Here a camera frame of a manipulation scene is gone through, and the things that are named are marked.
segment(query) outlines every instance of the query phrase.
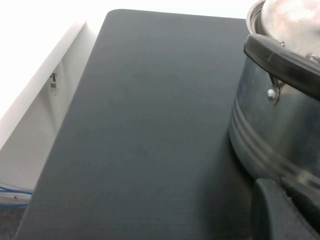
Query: dark gray mat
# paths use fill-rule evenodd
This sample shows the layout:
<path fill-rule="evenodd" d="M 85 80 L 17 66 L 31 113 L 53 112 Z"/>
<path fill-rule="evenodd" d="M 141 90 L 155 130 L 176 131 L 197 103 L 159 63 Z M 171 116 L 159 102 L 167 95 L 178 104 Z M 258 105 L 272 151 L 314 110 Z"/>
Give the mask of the dark gray mat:
<path fill-rule="evenodd" d="M 0 240 L 14 238 L 25 208 L 0 208 Z"/>
<path fill-rule="evenodd" d="M 243 239 L 228 125 L 244 19 L 108 13 L 17 240 Z"/>

